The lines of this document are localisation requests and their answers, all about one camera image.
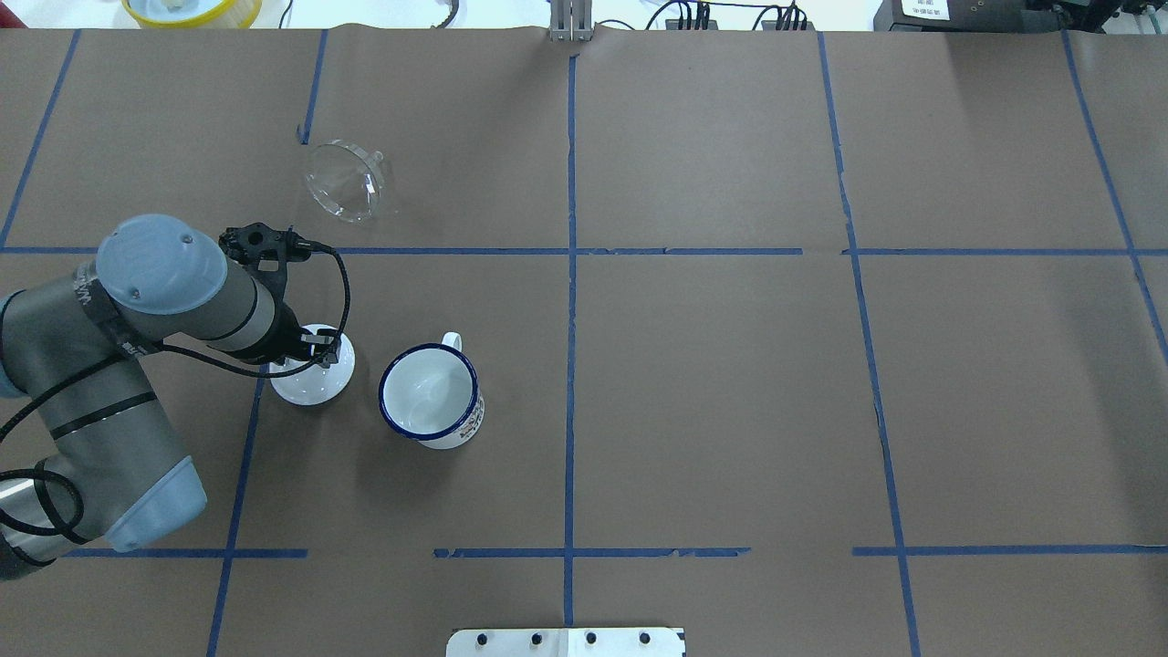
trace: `black cable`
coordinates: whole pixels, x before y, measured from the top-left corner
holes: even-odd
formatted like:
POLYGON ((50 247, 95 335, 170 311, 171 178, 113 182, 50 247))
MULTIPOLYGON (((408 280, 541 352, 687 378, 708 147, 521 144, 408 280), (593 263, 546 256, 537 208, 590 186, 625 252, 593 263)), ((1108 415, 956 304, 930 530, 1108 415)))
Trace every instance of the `black cable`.
MULTIPOLYGON (((687 21, 693 21, 694 20, 694 14, 691 13, 691 9, 689 7, 689 2, 687 0, 669 0, 665 5, 661 5, 660 7, 658 7, 656 12, 653 12, 653 15, 649 16, 649 22, 647 22, 645 25, 645 29, 652 29, 653 28, 653 21, 655 21, 656 18, 661 15, 661 12, 665 12, 666 7, 668 7, 670 5, 681 5, 682 7, 686 8, 686 20, 687 21)), ((677 27, 679 28, 681 28, 681 23, 682 23, 682 21, 681 21, 681 11, 679 9, 677 11, 677 27)))
POLYGON ((82 369, 81 372, 77 372, 77 373, 72 374, 71 376, 67 378, 64 381, 61 381, 56 386, 53 386, 51 388, 49 388, 49 389, 44 390, 43 393, 36 395, 36 397, 33 399, 33 401, 30 401, 30 402, 28 402, 28 403, 25 404, 25 408, 21 408, 20 410, 18 410, 16 415, 13 415, 11 420, 8 420, 7 422, 5 422, 4 427, 0 427, 0 443, 2 443, 6 437, 8 437, 8 434, 12 433, 12 430, 16 428, 16 424, 20 424, 21 422, 23 422, 23 420, 26 417, 28 417, 29 415, 32 415, 33 412, 35 412, 37 408, 41 408, 41 406, 44 404, 44 402, 47 402, 50 399, 53 399, 57 393, 60 393, 61 390, 68 388, 69 386, 72 386, 77 381, 81 381, 82 379, 86 379, 89 376, 92 376, 93 374, 97 374, 98 372, 105 369, 106 367, 109 367, 109 366, 111 366, 111 365, 113 365, 116 362, 120 362, 123 360, 125 360, 125 358, 123 358, 121 354, 114 354, 114 355, 107 357, 105 360, 100 360, 98 362, 95 362, 93 365, 90 365, 89 367, 82 369))
POLYGON ((287 18, 288 12, 292 11, 292 2, 296 2, 296 0, 288 0, 288 6, 284 7, 284 13, 280 14, 280 22, 276 25, 276 29, 284 29, 284 19, 287 18))
POLYGON ((15 479, 30 479, 33 482, 60 484, 63 489, 65 489, 65 492, 69 493, 69 498, 74 503, 74 517, 60 527, 41 527, 37 525, 30 525, 23 520, 18 520, 16 518, 9 516, 7 511, 0 509, 0 525, 5 525, 8 528, 34 537, 60 537, 65 532, 72 532, 77 528, 77 525, 81 524, 82 517, 85 516, 85 505, 82 502, 81 491, 77 490, 77 485, 74 484, 69 477, 51 470, 34 470, 32 468, 0 472, 0 482, 12 482, 15 479))
MULTIPOLYGON (((676 1, 676 2, 694 2, 696 0, 674 0, 674 1, 676 1)), ((772 5, 751 5, 751 4, 748 4, 748 2, 718 2, 716 0, 710 0, 709 2, 707 2, 705 0, 702 0, 702 2, 705 4, 705 5, 712 5, 715 7, 743 7, 743 8, 746 8, 746 9, 765 9, 765 8, 772 6, 772 5)), ((668 5, 672 5, 672 4, 673 2, 669 2, 669 4, 666 4, 666 5, 661 5, 661 6, 662 7, 667 7, 668 5)))
POLYGON ((450 0, 450 13, 446 14, 446 20, 433 26, 436 29, 443 29, 453 22, 454 16, 458 15, 458 0, 450 0))
MULTIPOLYGON (((57 393, 83 379, 88 379, 89 376, 97 374, 98 372, 105 369, 111 365, 121 362, 123 360, 125 359, 121 357, 121 354, 114 354, 107 357, 104 360, 95 362, 93 365, 90 365, 89 367, 74 373, 72 375, 65 378, 60 383, 36 395, 36 397, 34 397, 30 402, 26 403, 23 408, 18 410, 16 414, 13 415, 11 420, 5 422, 4 427, 0 427, 0 442, 4 442, 4 440, 8 437, 8 434, 11 434, 12 430, 15 429, 18 424, 20 424, 26 417, 32 415, 33 412, 35 412, 37 408, 44 404, 44 402, 56 396, 57 393)), ((65 492, 69 493, 69 498, 72 499, 74 517, 70 518, 69 521, 62 525, 61 527, 39 527, 36 525, 29 525, 28 523, 18 520, 16 518, 13 518, 2 509, 0 509, 0 525, 5 525, 18 532, 36 537, 56 537, 56 535, 62 535, 65 532, 72 532, 77 527, 77 525, 81 524, 81 519, 85 514, 85 507, 84 504, 82 503, 81 491, 77 490, 77 485, 74 484, 71 480, 69 480, 68 477, 65 477, 64 475, 60 475, 57 472, 53 472, 50 470, 34 470, 34 469, 7 470, 5 472, 0 472, 0 482, 12 482, 14 479, 30 479, 33 482, 40 480, 44 483, 60 484, 65 489, 65 492)))
MULTIPOLYGON (((336 351, 338 348, 340 348, 341 336, 345 333, 345 325, 348 324, 348 320, 349 320, 349 305, 352 304, 353 299, 352 299, 352 291, 349 289, 349 274, 348 274, 348 270, 345 268, 345 261, 341 258, 341 254, 339 254, 336 251, 336 249, 334 249, 334 248, 332 248, 332 247, 329 247, 327 244, 321 244, 320 242, 311 242, 311 241, 308 241, 308 244, 311 245, 311 248, 312 248, 313 251, 322 253, 322 254, 328 254, 328 255, 333 256, 333 260, 336 261, 336 267, 338 267, 338 269, 341 272, 341 285, 345 288, 345 306, 341 310, 341 320, 340 320, 340 323, 336 326, 336 338, 321 353, 315 354, 312 359, 310 359, 308 362, 304 364, 300 367, 297 367, 296 369, 290 369, 287 372, 280 372, 280 373, 277 373, 277 374, 271 374, 271 373, 267 373, 267 372, 252 372, 252 371, 249 371, 249 369, 244 369, 242 367, 236 367, 236 366, 230 365, 228 362, 222 362, 222 361, 216 360, 214 358, 210 358, 208 355, 203 355, 203 354, 201 354, 201 353, 199 353, 196 351, 187 350, 187 348, 183 348, 183 347, 176 347, 176 346, 173 346, 173 345, 159 344, 158 346, 159 346, 160 351, 171 352, 171 353, 178 353, 178 354, 181 354, 181 355, 187 355, 187 357, 190 357, 190 358, 193 358, 195 360, 200 360, 200 361, 207 362, 209 365, 214 365, 216 367, 221 367, 223 369, 227 369, 228 372, 234 372, 236 374, 242 374, 244 376, 253 376, 253 378, 257 378, 257 379, 278 379, 278 378, 283 378, 283 376, 292 376, 294 374, 299 374, 300 372, 304 372, 304 371, 308 369, 310 367, 312 367, 314 365, 318 365, 319 362, 324 361, 324 359, 326 358, 326 355, 329 352, 333 352, 333 351, 336 351)), ((23 408, 21 408, 20 410, 18 410, 15 415, 13 415, 7 422, 5 422, 5 424, 2 427, 0 427, 0 443, 2 443, 4 440, 8 437, 8 434, 11 434, 12 430, 15 429, 18 424, 20 424, 21 422, 23 422, 25 419, 27 419, 29 415, 32 415, 34 412, 36 412, 36 409, 40 408, 41 406, 43 406, 47 401, 49 401, 50 399, 53 399, 54 396, 56 396, 58 393, 61 393, 61 390, 64 390, 69 386, 72 386, 74 383, 77 383, 78 381, 88 379, 89 376, 92 376, 93 374, 97 374, 98 372, 105 369, 106 367, 110 367, 111 365, 121 362, 123 360, 125 360, 125 358, 120 353, 106 357, 105 359, 103 359, 103 360, 100 360, 98 362, 95 362, 93 365, 90 365, 89 367, 85 367, 85 368, 83 368, 83 369, 81 369, 81 371, 78 371, 78 372, 76 372, 76 373, 67 376, 60 383, 56 383, 51 388, 49 388, 49 389, 44 390, 43 393, 36 395, 36 397, 34 397, 32 401, 29 401, 28 403, 26 403, 23 408)), ((20 469, 20 470, 7 470, 7 471, 4 471, 4 472, 0 472, 0 483, 12 482, 12 480, 16 480, 16 479, 29 479, 32 482, 44 482, 44 483, 60 484, 62 487, 65 489, 65 492, 69 493, 69 497, 70 497, 70 499, 74 503, 74 517, 70 518, 64 524, 62 524, 61 526, 40 527, 37 525, 32 525, 32 524, 25 523, 22 520, 19 520, 16 518, 13 518, 4 509, 0 509, 0 525, 5 525, 5 526, 7 526, 7 527, 9 527, 12 530, 15 530, 18 532, 26 533, 26 534, 32 534, 32 535, 37 535, 37 537, 56 537, 56 535, 63 535, 65 533, 71 533, 77 527, 77 525, 81 524, 82 517, 85 514, 84 503, 82 500, 81 491, 77 489, 77 485, 74 484, 68 477, 65 477, 64 475, 61 475, 58 472, 54 472, 51 470, 29 469, 29 468, 27 468, 27 469, 20 469)))
POLYGON ((770 7, 763 9, 762 12, 758 13, 758 18, 755 19, 755 25, 751 26, 751 28, 750 28, 751 32, 758 29, 758 26, 763 25, 763 16, 765 16, 766 12, 770 12, 771 9, 774 9, 776 12, 779 13, 779 20, 783 19, 783 7, 779 7, 778 5, 771 5, 770 7))
POLYGON ((635 27, 633 27, 633 26, 631 26, 631 25, 626 23, 625 21, 618 21, 617 19, 609 19, 609 20, 604 20, 604 21, 600 21, 600 22, 598 22, 598 23, 596 23, 596 25, 605 25, 605 23, 617 23, 617 25, 623 25, 623 26, 627 27, 628 29, 631 29, 631 30, 633 30, 633 32, 637 32, 637 28, 635 28, 635 27))

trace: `metal bracket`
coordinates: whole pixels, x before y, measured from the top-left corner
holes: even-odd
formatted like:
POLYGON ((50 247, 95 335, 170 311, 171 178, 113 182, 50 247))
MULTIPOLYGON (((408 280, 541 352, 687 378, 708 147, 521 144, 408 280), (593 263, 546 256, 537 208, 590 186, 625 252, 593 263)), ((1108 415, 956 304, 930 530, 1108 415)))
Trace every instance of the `metal bracket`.
POLYGON ((686 657, 680 628, 459 630, 446 657, 686 657))
POLYGON ((592 41, 592 0, 551 0, 552 41, 592 41))

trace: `blue tape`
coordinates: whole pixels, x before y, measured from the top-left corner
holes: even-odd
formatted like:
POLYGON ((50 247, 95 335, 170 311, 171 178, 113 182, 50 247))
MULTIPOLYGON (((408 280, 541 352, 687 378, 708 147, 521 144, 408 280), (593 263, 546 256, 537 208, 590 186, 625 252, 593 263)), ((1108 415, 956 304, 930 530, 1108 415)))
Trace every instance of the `blue tape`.
POLYGON ((96 254, 97 247, 2 247, 4 254, 96 254))
POLYGON ((304 115, 304 129, 296 126, 296 137, 301 145, 308 144, 312 134, 312 118, 317 112, 317 92, 320 91, 320 70, 325 65, 325 47, 328 43, 328 30, 320 30, 320 44, 317 46, 317 70, 312 74, 312 91, 308 92, 308 110, 304 115))
POLYGON ((220 573, 220 588, 215 594, 215 615, 211 616, 211 631, 207 638, 207 657, 215 657, 218 651, 218 635, 223 628, 223 607, 227 604, 227 587, 231 581, 231 563, 234 560, 223 560, 223 570, 220 573))
POLYGON ((856 229, 851 221, 851 203, 843 186, 843 148, 840 141, 840 127, 835 116, 835 98, 832 95, 832 74, 827 64, 827 43, 823 33, 815 33, 819 39, 819 58, 823 70, 823 94, 827 98, 827 117, 832 129, 832 147, 835 151, 836 177, 840 182, 840 202, 843 205, 843 216, 847 220, 848 248, 851 258, 851 276, 856 285, 856 302, 860 305, 860 327, 864 337, 864 353, 868 358, 868 376, 872 388, 872 406, 876 410, 876 427, 880 431, 881 450, 884 455, 884 485, 888 489, 888 506, 892 518, 892 538, 897 548, 897 566, 901 570, 901 594, 904 599, 904 617, 909 630, 909 649, 913 657, 920 657, 920 639, 917 632, 917 611, 912 601, 912 585, 909 580, 909 558, 904 552, 904 530, 901 526, 901 504, 896 493, 896 476, 892 469, 892 450, 888 442, 888 424, 884 419, 884 401, 880 390, 880 373, 876 369, 876 352, 872 348, 871 324, 868 320, 868 300, 864 297, 863 276, 860 270, 858 244, 856 229))
POLYGON ((339 247, 341 255, 392 256, 566 256, 557 248, 460 248, 460 247, 339 247))
POLYGON ((697 559, 734 559, 750 553, 749 547, 577 547, 582 559, 663 559, 694 556, 697 559))
POLYGON ((107 547, 78 547, 63 555, 65 559, 223 559, 223 549, 166 549, 147 547, 133 552, 118 552, 107 547))
POLYGON ((1103 154, 1103 146, 1099 144, 1099 136, 1094 130, 1094 122, 1091 120, 1091 110, 1087 108, 1086 97, 1083 95, 1083 85, 1079 83, 1079 71, 1075 65, 1075 50, 1071 48, 1070 34, 1064 29, 1063 51, 1066 53, 1066 68, 1071 72, 1071 83, 1075 85, 1075 96, 1079 101, 1079 111, 1083 112, 1083 123, 1087 129, 1087 137, 1091 138, 1091 147, 1094 148, 1096 160, 1099 162, 1099 171, 1103 173, 1103 181, 1107 186, 1107 195, 1111 198, 1111 207, 1115 212, 1115 220, 1119 221, 1119 230, 1124 234, 1124 243, 1127 245, 1128 256, 1132 258, 1132 269, 1135 271, 1135 279, 1140 284, 1140 293, 1143 295, 1143 305, 1147 307, 1148 317, 1152 320, 1152 330, 1156 334, 1160 344, 1160 355, 1168 365, 1168 339, 1164 339, 1164 328, 1160 323, 1160 313, 1156 311, 1155 302, 1152 300, 1152 291, 1148 289, 1147 278, 1143 276, 1143 265, 1135 251, 1135 242, 1132 240, 1132 231, 1127 226, 1127 217, 1124 216, 1124 206, 1119 202, 1119 194, 1115 193, 1115 185, 1111 179, 1111 168, 1107 167, 1107 158, 1103 154))
MULTIPOLYGON (((573 559, 734 559, 749 554, 749 547, 573 547, 573 559)), ((558 547, 456 547, 433 551, 434 559, 562 559, 568 551, 558 547)))
POLYGON ((562 559, 562 547, 456 547, 436 549, 434 559, 562 559))
MULTIPOLYGON (((1164 554, 1168 545, 922 545, 906 547, 909 556, 996 556, 1014 554, 1164 554)), ((853 556, 896 556, 895 547, 851 548, 853 556)))
POLYGON ((568 58, 568 381, 564 440, 564 627, 575 624, 576 546, 576 57, 568 58))
POLYGON ((28 177, 33 173, 33 165, 36 164, 36 154, 41 151, 41 140, 44 139, 44 131, 49 127, 49 119, 53 118, 53 110, 57 106, 57 97, 61 96, 61 88, 64 87, 65 75, 69 72, 69 64, 72 63, 74 53, 77 51, 77 41, 81 40, 81 30, 75 29, 74 36, 69 41, 69 49, 65 50, 65 58, 61 62, 61 70, 57 72, 57 82, 53 85, 53 94, 44 106, 44 116, 41 117, 41 125, 36 129, 36 137, 33 138, 33 147, 28 150, 28 158, 25 160, 25 170, 20 173, 20 181, 16 184, 16 193, 12 196, 12 205, 8 206, 8 216, 5 217, 4 228, 0 228, 0 247, 8 242, 8 233, 16 220, 16 212, 20 209, 20 199, 25 195, 25 186, 28 185, 28 177))
POLYGON ((590 248, 578 249, 582 256, 801 256, 802 249, 704 249, 704 248, 590 248))
POLYGON ((118 552, 109 547, 79 547, 64 554, 65 559, 307 559, 307 549, 227 549, 147 547, 133 552, 118 552))
POLYGON ((858 256, 1126 256, 1126 249, 844 249, 858 256))
MULTIPOLYGON (((267 367, 260 368, 267 372, 267 367)), ((215 614, 211 616, 210 636, 207 639, 207 657, 215 657, 218 650, 218 635, 223 627, 223 608, 227 606, 227 590, 231 581, 231 562, 235 541, 239 534, 239 518, 243 516, 243 496, 248 490, 248 473, 251 470, 251 450, 256 443, 256 428, 259 426, 259 399, 264 393, 264 379, 256 380, 256 392, 251 397, 251 416, 248 420, 248 437, 243 443, 243 458, 239 461, 239 478, 235 485, 235 505, 231 509, 231 525, 227 533, 223 569, 220 573, 218 594, 215 596, 215 614)))

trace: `grid square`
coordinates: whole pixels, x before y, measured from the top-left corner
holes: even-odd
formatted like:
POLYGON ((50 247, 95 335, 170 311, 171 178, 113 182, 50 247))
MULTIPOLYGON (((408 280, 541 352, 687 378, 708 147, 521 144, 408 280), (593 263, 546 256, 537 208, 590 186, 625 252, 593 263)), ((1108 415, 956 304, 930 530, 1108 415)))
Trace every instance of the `grid square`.
MULTIPOLYGON (((312 554, 408 546, 563 546, 568 298, 564 257, 348 256, 356 351, 348 387, 296 407, 265 387, 239 546, 312 554), (401 352, 463 334, 486 419, 467 444, 431 450, 395 434, 378 386, 401 352)), ((332 261, 296 269, 303 323, 335 323, 332 261)))
POLYGON ((319 35, 236 32, 83 33, 7 245, 96 247, 142 213, 284 221, 319 35))
POLYGON ((0 212, 16 193, 25 162, 49 104, 71 32, 7 29, 0 32, 0 212))
POLYGON ((576 625, 684 628, 690 655, 908 655, 896 560, 801 538, 737 559, 577 560, 576 625))
POLYGON ((912 560, 925 655, 1164 655, 1168 560, 1134 555, 912 560))
POLYGON ((578 268, 577 546, 892 540, 847 258, 578 268))
POLYGON ((444 655, 457 629, 563 624, 558 559, 439 561, 399 547, 236 561, 220 653, 444 655))
POLYGON ((1168 170, 1168 134, 1148 111, 1168 103, 1168 48, 1136 35, 1069 36, 1132 238, 1138 248, 1168 247, 1168 191, 1153 173, 1168 170))
POLYGON ((861 245, 1124 247, 1057 34, 849 34, 827 51, 861 245))
POLYGON ((4 652, 206 655, 221 566, 218 559, 61 559, 4 582, 4 652))
MULTIPOLYGON (((85 260, 86 256, 78 255, 0 255, 0 281, 11 285, 0 293, 71 276, 77 264, 85 260)), ((188 347, 197 345, 181 338, 167 341, 188 347)), ((197 518, 151 547, 222 548, 235 503, 253 383, 173 354, 151 355, 140 364, 171 424, 189 450, 207 492, 207 509, 197 518)), ((28 397, 0 400, 0 416, 7 420, 28 401, 28 397)), ((5 440, 0 470, 28 468, 51 454, 56 454, 56 448, 49 431, 40 415, 34 415, 5 440)), ((98 539, 88 547, 105 545, 104 539, 98 539)))
POLYGON ((578 62, 582 247, 847 248, 813 34, 604 30, 578 62))
POLYGON ((311 141, 382 151, 384 213, 341 223, 301 185, 297 222, 336 245, 566 247, 568 51, 538 28, 371 36, 329 30, 311 141))
POLYGON ((1126 257, 869 257, 910 545, 1162 542, 1168 369, 1126 257))

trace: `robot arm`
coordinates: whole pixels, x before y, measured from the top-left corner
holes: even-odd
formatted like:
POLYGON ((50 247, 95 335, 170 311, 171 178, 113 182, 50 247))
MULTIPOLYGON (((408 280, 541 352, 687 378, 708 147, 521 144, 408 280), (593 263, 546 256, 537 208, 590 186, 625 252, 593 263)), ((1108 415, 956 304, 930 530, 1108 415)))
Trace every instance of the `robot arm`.
POLYGON ((313 244, 263 224, 216 244, 174 217, 142 215, 74 275, 0 299, 0 395, 37 397, 114 361, 40 407, 57 454, 32 470, 47 472, 0 480, 0 580, 102 535, 137 549, 202 511, 190 456, 134 359, 181 332, 248 364, 319 360, 332 337, 307 334, 281 300, 285 263, 313 244), (280 269, 260 271, 260 260, 280 269))

